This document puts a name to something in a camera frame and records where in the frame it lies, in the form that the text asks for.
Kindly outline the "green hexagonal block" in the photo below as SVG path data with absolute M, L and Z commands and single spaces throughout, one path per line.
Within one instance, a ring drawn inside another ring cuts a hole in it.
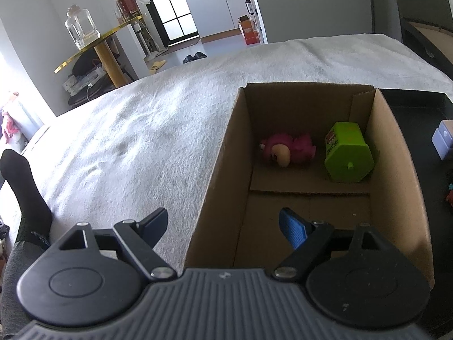
M 338 183 L 358 183 L 374 168 L 369 145 L 357 123 L 336 122 L 325 137 L 324 161 L 330 178 Z

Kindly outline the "brown cardboard box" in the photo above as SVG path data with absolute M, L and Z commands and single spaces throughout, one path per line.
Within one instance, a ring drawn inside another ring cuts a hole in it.
M 361 182 L 333 182 L 325 168 L 324 140 L 337 122 L 357 123 L 370 147 L 375 166 Z M 265 162 L 259 143 L 276 133 L 310 135 L 314 160 L 286 168 Z M 292 251 L 278 227 L 283 207 L 344 230 L 369 223 L 435 280 L 412 157 L 377 88 L 295 82 L 239 89 L 184 265 L 274 269 Z

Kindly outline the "pink bear figurine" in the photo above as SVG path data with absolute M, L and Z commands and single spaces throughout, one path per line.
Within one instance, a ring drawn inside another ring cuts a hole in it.
M 275 163 L 279 167 L 307 163 L 316 156 L 316 147 L 308 133 L 299 137 L 291 137 L 287 133 L 273 134 L 260 142 L 260 150 L 266 162 Z

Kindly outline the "blue red chef figurine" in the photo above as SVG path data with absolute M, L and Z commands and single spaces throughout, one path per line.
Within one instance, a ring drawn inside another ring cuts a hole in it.
M 448 193 L 447 193 L 447 196 L 446 196 L 445 200 L 446 200 L 451 206 L 453 206 L 453 183 L 450 183 L 450 184 L 448 185 Z

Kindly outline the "white blanket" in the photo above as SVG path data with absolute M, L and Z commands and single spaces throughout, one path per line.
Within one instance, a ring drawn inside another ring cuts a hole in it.
M 51 239 L 77 222 L 107 228 L 164 207 L 157 252 L 182 269 L 239 89 L 291 81 L 452 93 L 447 75 L 385 35 L 262 44 L 167 69 L 33 136 L 23 155 L 53 212 Z

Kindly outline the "black sock foot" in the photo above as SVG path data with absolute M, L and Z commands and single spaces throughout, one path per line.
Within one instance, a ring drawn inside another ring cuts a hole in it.
M 32 243 L 46 250 L 51 245 L 53 216 L 39 193 L 27 159 L 6 149 L 1 155 L 1 175 L 12 188 L 22 214 L 16 242 Z

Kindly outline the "round gold side table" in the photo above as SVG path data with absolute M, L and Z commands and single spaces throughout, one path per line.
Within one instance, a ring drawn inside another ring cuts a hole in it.
M 66 61 L 63 61 L 59 66 L 57 66 L 57 68 L 55 68 L 54 73 L 57 74 L 58 72 L 60 72 L 63 68 L 67 67 L 69 63 L 71 63 L 73 60 L 81 56 L 84 52 L 89 51 L 90 49 L 94 49 L 97 54 L 97 57 L 100 59 L 104 70 L 108 74 L 115 88 L 123 87 L 124 85 L 127 84 L 127 80 L 124 77 L 124 73 L 121 70 L 120 65 L 118 64 L 116 58 L 114 57 L 113 52 L 106 43 L 106 40 L 110 38 L 112 35 L 116 34 L 122 28 L 133 25 L 134 23 L 139 22 L 142 19 L 143 17 L 139 15 L 115 28 L 112 28 L 110 31 L 100 36 L 100 38 L 92 41 L 90 44 L 83 47 L 77 53 L 73 54 Z

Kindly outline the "black tray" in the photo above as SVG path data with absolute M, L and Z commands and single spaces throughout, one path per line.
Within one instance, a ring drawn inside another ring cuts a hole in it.
M 419 325 L 436 339 L 452 338 L 452 206 L 446 201 L 452 162 L 441 160 L 431 137 L 442 120 L 452 118 L 446 94 L 383 89 L 383 96 L 412 155 L 428 214 L 435 286 Z

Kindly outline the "lavender beige charger box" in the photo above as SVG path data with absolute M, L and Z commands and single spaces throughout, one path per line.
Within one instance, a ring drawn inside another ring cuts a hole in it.
M 453 120 L 442 120 L 435 129 L 431 141 L 442 160 L 451 160 L 453 156 Z

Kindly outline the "black slippers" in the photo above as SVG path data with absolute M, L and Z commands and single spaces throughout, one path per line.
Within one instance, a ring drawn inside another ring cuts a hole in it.
M 186 63 L 196 61 L 196 60 L 206 58 L 206 57 L 207 57 L 207 55 L 204 54 L 203 52 L 196 52 L 194 55 L 190 54 L 190 55 L 186 56 L 183 60 L 183 63 L 186 64 Z

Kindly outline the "orange cardboard box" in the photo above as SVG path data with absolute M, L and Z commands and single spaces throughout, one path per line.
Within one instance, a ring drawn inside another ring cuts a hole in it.
M 238 18 L 238 26 L 247 45 L 260 43 L 259 33 L 254 28 L 254 25 L 248 15 L 243 15 Z

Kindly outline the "clear glass jar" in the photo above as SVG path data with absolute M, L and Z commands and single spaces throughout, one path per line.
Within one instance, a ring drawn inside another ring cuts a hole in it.
M 101 36 L 91 13 L 78 5 L 72 5 L 68 8 L 65 27 L 78 50 L 83 49 Z

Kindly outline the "black framed board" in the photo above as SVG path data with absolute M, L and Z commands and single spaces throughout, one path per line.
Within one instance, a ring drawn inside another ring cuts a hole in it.
M 452 31 L 441 26 L 401 19 L 403 43 L 452 79 Z

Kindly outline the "red box on table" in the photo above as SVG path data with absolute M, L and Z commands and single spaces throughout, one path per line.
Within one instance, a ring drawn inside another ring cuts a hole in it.
M 136 0 L 116 0 L 116 3 L 126 21 L 140 16 L 140 9 Z

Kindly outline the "white kitchen cabinet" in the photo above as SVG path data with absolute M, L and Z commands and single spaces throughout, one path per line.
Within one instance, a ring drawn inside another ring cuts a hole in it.
M 245 0 L 186 0 L 198 35 L 205 39 L 238 30 L 238 20 L 247 15 Z

